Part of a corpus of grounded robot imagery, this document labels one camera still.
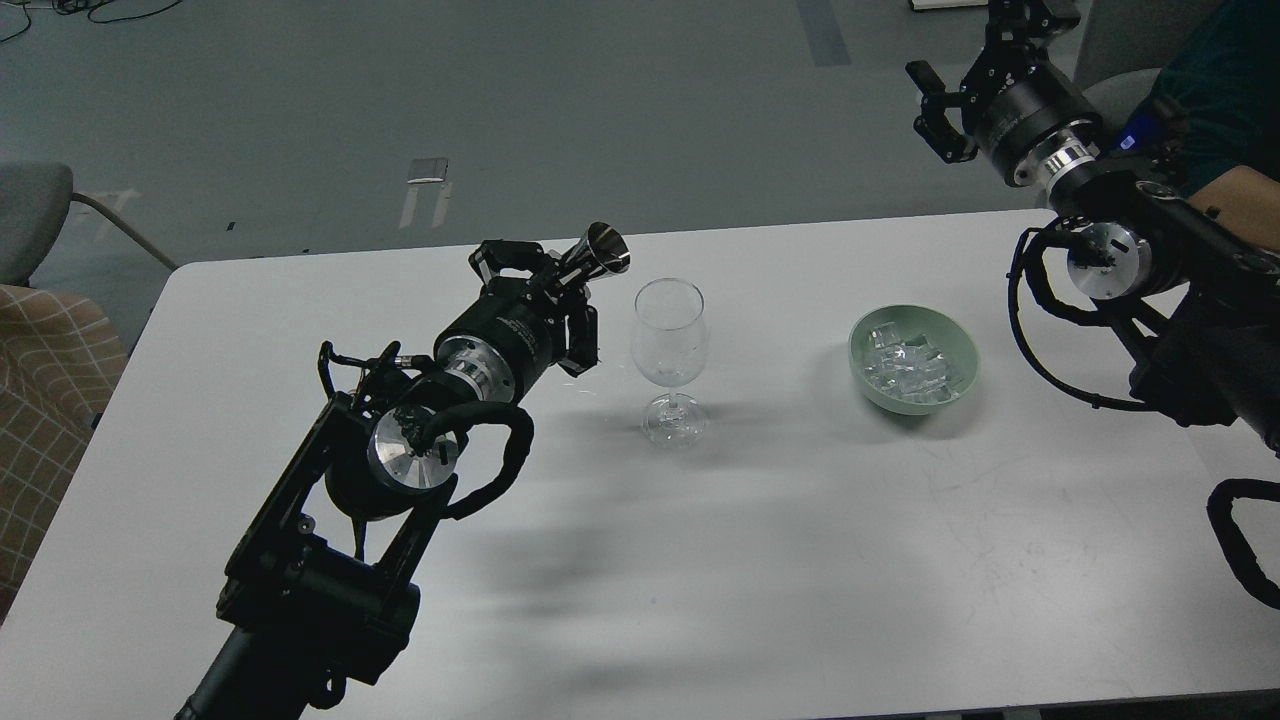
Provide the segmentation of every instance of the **white table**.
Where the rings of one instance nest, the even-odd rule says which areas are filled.
[[[436,533],[408,650],[306,716],[831,717],[1275,688],[1280,612],[1236,585],[1203,512],[1217,479],[1274,478],[1275,460],[1243,425],[1094,411],[1025,366],[1004,273],[1047,219],[628,237],[631,272],[593,286],[600,365],[532,388],[532,455]],[[230,629],[223,564],[323,405],[320,342],[429,352],[477,291],[471,249],[175,273],[0,629],[0,716],[172,716]],[[713,433],[686,452],[639,434],[658,388],[627,350],[631,299],[668,274],[704,290],[713,333],[689,388]],[[892,302],[970,331],[972,396],[913,420],[856,395],[849,328]],[[1024,314],[1050,365],[1121,391],[1106,331]],[[476,433],[463,483],[493,475],[503,439]],[[316,498],[317,532],[349,550]]]

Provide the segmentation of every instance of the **wine glass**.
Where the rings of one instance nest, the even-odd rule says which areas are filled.
[[[631,357],[649,382],[667,388],[645,407],[640,423],[654,445],[685,447],[707,429],[707,411],[675,388],[707,366],[708,338],[703,293],[689,281],[659,278],[636,293]]]

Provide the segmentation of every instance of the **checkered fabric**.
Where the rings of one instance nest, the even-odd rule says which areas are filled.
[[[125,361],[93,302],[0,286],[0,621]]]

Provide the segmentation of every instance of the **glass base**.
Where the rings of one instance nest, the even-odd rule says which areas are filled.
[[[689,447],[707,430],[707,411],[687,395],[660,395],[645,407],[640,428],[659,447]]]

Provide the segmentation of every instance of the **gray floor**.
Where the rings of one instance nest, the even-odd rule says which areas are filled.
[[[904,64],[929,59],[955,85],[982,9],[192,0],[115,26],[32,17],[0,46],[0,160],[69,164],[179,263],[562,238],[594,219],[626,234],[1034,202],[911,131]],[[22,22],[0,6],[0,36]],[[1080,35],[1055,45],[1068,74]],[[449,158],[449,184],[407,209],[410,160],[430,156]],[[32,284],[97,300],[132,345],[165,278],[76,208]],[[1280,716],[1271,700],[1044,717]]]

